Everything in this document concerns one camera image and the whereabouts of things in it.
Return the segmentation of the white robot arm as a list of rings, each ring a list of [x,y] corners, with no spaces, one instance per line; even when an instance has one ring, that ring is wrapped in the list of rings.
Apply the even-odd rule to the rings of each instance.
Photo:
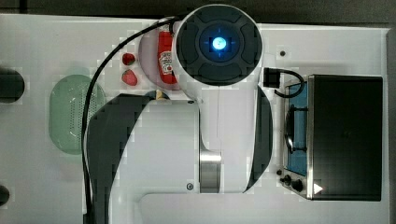
[[[215,4],[188,14],[171,51],[185,99],[123,93],[89,121],[92,203],[84,224],[142,224],[140,202],[149,194],[251,188],[273,141],[262,61],[258,25],[241,9]]]

